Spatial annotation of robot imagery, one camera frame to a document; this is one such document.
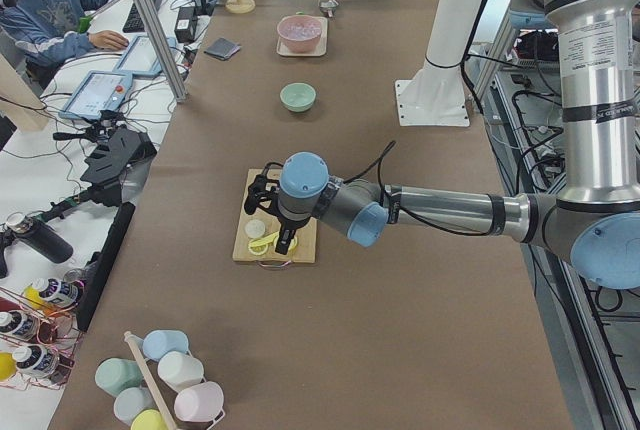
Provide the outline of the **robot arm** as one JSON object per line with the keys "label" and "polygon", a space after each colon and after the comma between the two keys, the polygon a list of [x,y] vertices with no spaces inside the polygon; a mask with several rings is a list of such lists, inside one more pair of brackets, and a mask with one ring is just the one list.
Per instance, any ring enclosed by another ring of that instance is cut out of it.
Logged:
{"label": "robot arm", "polygon": [[417,221],[465,236],[507,235],[548,250],[600,286],[637,287],[631,13],[638,1],[511,0],[514,23],[532,17],[558,31],[566,175],[559,193],[502,197],[345,180],[319,156],[299,152],[278,179],[254,179],[246,213],[278,219],[281,254],[311,219],[366,247],[386,225]]}

